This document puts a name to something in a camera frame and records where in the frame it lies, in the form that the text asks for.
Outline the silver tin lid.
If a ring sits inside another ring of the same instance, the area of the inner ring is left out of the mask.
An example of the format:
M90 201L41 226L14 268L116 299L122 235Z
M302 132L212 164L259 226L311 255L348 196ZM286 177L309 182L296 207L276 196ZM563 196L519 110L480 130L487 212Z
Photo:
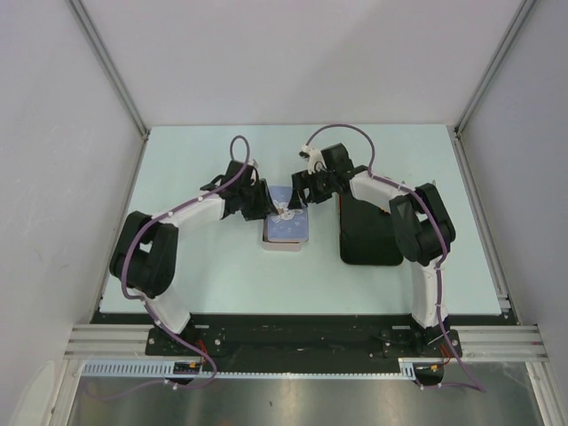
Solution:
M304 243L308 241L308 209L289 206L292 187L272 185L269 190L272 204L277 213L265 219L264 238L271 243Z

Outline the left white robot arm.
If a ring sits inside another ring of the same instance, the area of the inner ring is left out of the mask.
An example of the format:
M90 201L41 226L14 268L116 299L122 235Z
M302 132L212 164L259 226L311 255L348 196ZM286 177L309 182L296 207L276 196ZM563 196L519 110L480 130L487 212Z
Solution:
M164 342L176 354L190 352L191 313L178 296L178 243L196 230L236 213L247 221L277 212L257 165L232 160L226 172L200 188L190 201L154 216L131 212L111 257L109 271L128 300L139 300L154 323L167 329Z

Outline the metal tongs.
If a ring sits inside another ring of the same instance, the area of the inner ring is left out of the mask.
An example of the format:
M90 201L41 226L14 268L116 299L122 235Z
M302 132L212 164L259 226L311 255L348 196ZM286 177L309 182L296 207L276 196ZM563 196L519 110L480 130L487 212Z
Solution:
M436 182L435 179L433 179L433 180L431 180L430 182L427 182L427 185L436 186L436 185L437 185L437 182ZM405 181L402 181L402 182L398 183L398 188L399 188L400 190L402 190L403 188L406 188L406 189L409 189L409 190L413 191L413 190L416 188L416 186L415 186L415 185L407 184Z

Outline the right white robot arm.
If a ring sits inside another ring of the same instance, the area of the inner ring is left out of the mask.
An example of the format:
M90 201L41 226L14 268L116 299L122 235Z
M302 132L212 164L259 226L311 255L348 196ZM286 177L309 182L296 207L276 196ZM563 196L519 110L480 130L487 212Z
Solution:
M368 166L356 167L342 144L323 150L304 145L299 156L307 161L307 169L291 176L290 209L348 193L390 214L398 249L412 265L411 315L419 327L409 334L409 344L416 354L431 355L442 342L435 327L444 328L448 316L443 263L456 237L438 189L433 184L408 187L376 176Z

